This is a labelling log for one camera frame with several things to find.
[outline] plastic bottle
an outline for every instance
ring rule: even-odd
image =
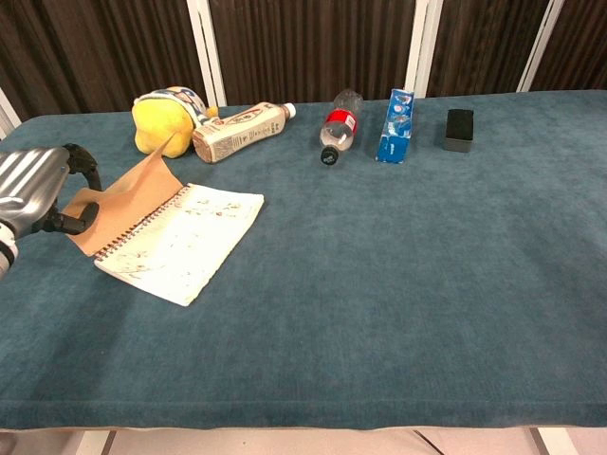
[[[212,118],[193,131],[196,153],[207,163],[216,163],[243,147],[278,135],[295,117],[295,106],[260,102],[235,116]]]
[[[359,125],[362,96],[347,88],[336,96],[334,104],[335,108],[321,129],[321,161],[329,166],[335,164],[354,141]]]

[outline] toothpaste box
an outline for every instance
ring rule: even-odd
[[[402,163],[405,160],[413,128],[413,114],[414,92],[393,89],[379,140],[376,161]]]

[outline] brown curtain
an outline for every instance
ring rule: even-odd
[[[548,0],[445,0],[428,97],[514,92]]]
[[[607,89],[607,0],[566,0],[531,90]]]
[[[0,86],[21,119],[205,97],[186,0],[0,0]]]
[[[414,0],[211,0],[229,104],[389,98],[407,71]]]

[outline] yellow plush toy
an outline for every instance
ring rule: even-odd
[[[150,154],[173,136],[163,152],[169,158],[183,155],[192,142],[194,128],[217,116],[216,107],[207,110],[187,87],[169,87],[143,95],[135,100],[131,112],[137,128],[137,148]]]

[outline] water bottle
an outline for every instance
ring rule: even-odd
[[[334,165],[354,141],[362,96],[347,88],[336,96],[334,104],[321,129],[321,161],[328,166]]]

